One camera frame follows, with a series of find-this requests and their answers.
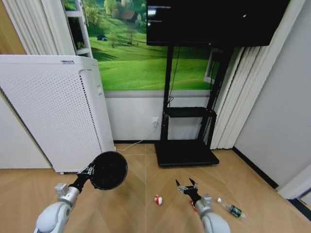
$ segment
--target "white curtain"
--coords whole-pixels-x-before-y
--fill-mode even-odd
[[[75,55],[61,0],[2,0],[27,54]]]
[[[232,57],[238,65],[227,70],[226,76],[232,78],[224,82],[215,106],[218,117],[211,149],[234,146],[304,2],[291,0],[269,46],[242,48],[240,57]]]

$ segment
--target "baseboard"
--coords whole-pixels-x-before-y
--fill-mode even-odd
[[[306,216],[311,221],[311,210],[301,203],[297,198],[288,200],[300,213]]]
[[[142,140],[140,144],[150,144],[150,143],[157,143],[160,140]],[[133,144],[136,142],[139,142],[139,140],[114,140],[113,141],[115,144]]]
[[[272,188],[276,189],[278,184],[272,180],[264,171],[262,171],[259,167],[257,167],[252,161],[250,161],[241,151],[239,151],[236,147],[233,147],[232,150],[236,152],[236,154],[244,160],[260,177],[262,177]]]

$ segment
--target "plastic bottle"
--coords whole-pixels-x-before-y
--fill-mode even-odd
[[[235,217],[239,217],[242,219],[246,219],[246,215],[244,213],[242,213],[242,210],[240,210],[239,208],[237,208],[234,205],[222,202],[221,198],[218,198],[217,201],[232,215],[234,215]]]

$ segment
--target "round black mesh paddle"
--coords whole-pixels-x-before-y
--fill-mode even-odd
[[[92,162],[93,175],[90,177],[95,188],[109,190],[119,186],[127,174],[125,158],[113,151],[98,155]]]

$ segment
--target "black monitor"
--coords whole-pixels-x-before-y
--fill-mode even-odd
[[[147,0],[147,45],[269,45],[290,0]]]

